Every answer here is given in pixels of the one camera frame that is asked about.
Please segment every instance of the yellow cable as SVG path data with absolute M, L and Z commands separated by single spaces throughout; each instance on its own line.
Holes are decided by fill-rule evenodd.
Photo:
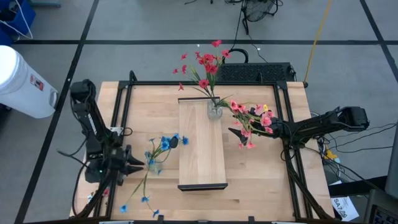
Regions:
M 310 59 L 308 60 L 308 65 L 307 65 L 307 71 L 305 72 L 304 83 L 307 82 L 308 73 L 309 73 L 309 71 L 310 71 L 310 69 L 311 69 L 311 60 L 312 60 L 313 51 L 315 50 L 315 46 L 316 46 L 316 44 L 317 44 L 318 38 L 319 38 L 319 36 L 321 35 L 322 27 L 323 27 L 323 24 L 324 24 L 325 21 L 326 21 L 326 17 L 328 17 L 330 5 L 331 5 L 331 0 L 328 1 L 328 6 L 326 7 L 326 11 L 325 11 L 325 13 L 323 14 L 323 19 L 322 19 L 321 25 L 319 26 L 317 36 L 315 37 L 315 40 L 314 40 L 313 45 L 312 45 L 311 54 L 310 54 Z

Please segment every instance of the wooden board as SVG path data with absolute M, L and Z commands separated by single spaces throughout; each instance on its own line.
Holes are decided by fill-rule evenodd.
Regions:
M 98 97 L 98 107 L 107 126 L 111 123 L 118 82 L 104 82 Z M 310 118 L 307 97 L 302 83 L 288 83 L 290 104 L 295 121 Z M 150 138 L 173 135 L 178 128 L 178 98 L 201 97 L 198 91 L 178 86 L 135 86 L 127 117 L 127 127 L 134 131 L 124 138 L 125 144 L 132 145 L 133 156 L 144 160 L 144 152 L 150 147 Z M 238 102 L 267 103 L 276 111 L 274 92 L 267 86 L 217 86 L 216 95 Z M 228 131 L 234 118 L 224 110 L 221 119 L 224 158 L 228 187 L 217 191 L 181 192 L 178 188 L 179 146 L 174 149 L 164 164 L 160 175 L 151 174 L 147 184 L 152 208 L 159 209 L 165 220 L 241 220 L 255 216 L 257 221 L 294 220 L 292 200 L 285 162 L 279 157 L 282 143 L 279 139 L 253 137 L 254 149 L 238 149 L 238 139 Z M 119 112 L 120 123 L 122 110 Z M 315 141 L 308 147 L 317 148 Z M 325 173 L 319 155 L 302 149 L 302 160 L 309 191 L 325 211 L 333 216 Z M 116 188 L 112 219 L 151 220 L 152 212 L 141 203 L 142 193 L 138 192 L 129 201 L 127 213 L 120 213 L 119 207 L 126 203 L 144 172 L 127 177 L 124 185 Z M 87 203 L 87 196 L 98 186 L 88 184 L 81 178 L 76 195 L 76 209 L 81 210 Z M 304 217 L 302 198 L 301 214 Z
M 207 117 L 209 100 L 179 100 L 180 135 L 190 144 L 180 149 L 180 190 L 224 189 L 221 119 Z

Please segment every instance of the wooden table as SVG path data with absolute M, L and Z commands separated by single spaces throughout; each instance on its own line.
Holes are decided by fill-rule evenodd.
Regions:
M 103 82 L 98 97 L 98 107 L 107 126 L 111 123 L 117 92 L 117 82 Z M 307 97 L 302 83 L 288 83 L 290 104 L 295 121 L 310 117 Z M 181 97 L 202 96 L 200 92 L 186 87 L 177 91 L 178 86 L 133 86 L 127 127 L 133 130 L 131 136 L 124 138 L 124 144 L 131 144 L 134 157 L 144 161 L 144 151 L 149 149 L 150 138 L 173 135 L 178 132 L 178 101 Z M 271 86 L 217 86 L 216 95 L 237 102 L 265 103 L 275 111 L 274 92 Z M 284 96 L 280 91 L 281 102 Z M 284 118 L 287 118 L 282 103 Z M 160 175 L 150 174 L 147 182 L 147 195 L 153 209 L 159 209 L 165 220 L 248 220 L 254 216 L 256 221 L 294 220 L 292 200 L 289 190 L 286 164 L 280 159 L 282 141 L 253 136 L 257 145 L 254 149 L 238 148 L 238 138 L 228 131 L 234 118 L 224 110 L 221 120 L 223 130 L 224 157 L 228 187 L 224 190 L 182 192 L 178 185 L 178 155 L 183 146 L 170 153 Z M 315 141 L 308 147 L 317 148 Z M 319 155 L 302 149 L 302 161 L 309 191 L 325 211 L 333 216 L 325 173 Z M 116 187 L 112 219 L 151 220 L 152 212 L 141 203 L 142 191 L 138 191 L 128 203 L 128 212 L 119 208 L 126 203 L 135 186 L 145 172 L 129 175 L 123 186 Z M 76 210 L 79 212 L 87 203 L 87 196 L 94 192 L 98 184 L 85 182 L 81 176 L 76 195 Z M 301 216 L 305 217 L 302 194 L 297 188 Z

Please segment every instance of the vase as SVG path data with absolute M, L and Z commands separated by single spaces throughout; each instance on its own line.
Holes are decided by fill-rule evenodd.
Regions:
M 207 103 L 207 117 L 211 120 L 220 119 L 223 116 L 223 108 L 221 106 L 215 106 L 213 100 L 209 100 Z

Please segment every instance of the trash can lid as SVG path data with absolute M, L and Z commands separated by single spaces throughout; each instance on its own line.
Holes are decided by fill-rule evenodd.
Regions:
M 11 47 L 0 45 L 0 90 L 14 77 L 17 63 L 17 52 Z

